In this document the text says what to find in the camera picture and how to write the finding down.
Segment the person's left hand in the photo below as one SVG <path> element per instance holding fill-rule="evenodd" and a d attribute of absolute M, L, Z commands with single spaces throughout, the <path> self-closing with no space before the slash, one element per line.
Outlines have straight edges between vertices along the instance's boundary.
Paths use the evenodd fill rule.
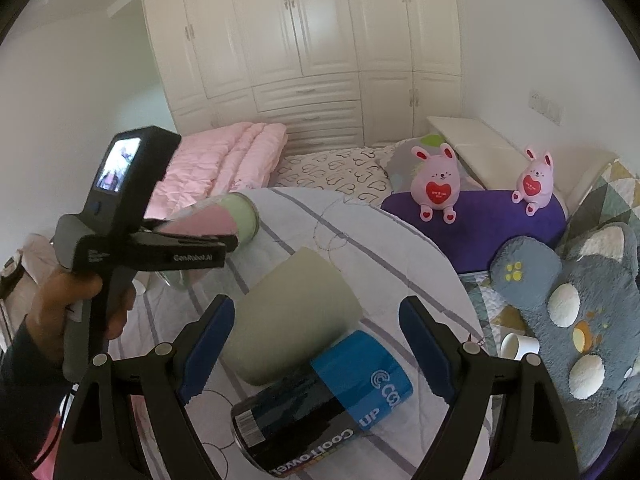
<path fill-rule="evenodd" d="M 96 274 L 77 274 L 57 268 L 40 286 L 25 323 L 42 355 L 60 364 L 64 358 L 67 308 L 95 297 L 102 288 Z"/>

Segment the person's left forearm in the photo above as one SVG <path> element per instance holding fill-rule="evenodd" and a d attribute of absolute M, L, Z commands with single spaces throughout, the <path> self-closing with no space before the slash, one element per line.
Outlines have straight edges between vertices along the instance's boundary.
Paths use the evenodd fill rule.
<path fill-rule="evenodd" d="M 62 364 L 40 351 L 23 323 L 1 358 L 1 477 L 29 479 L 70 391 Z"/>

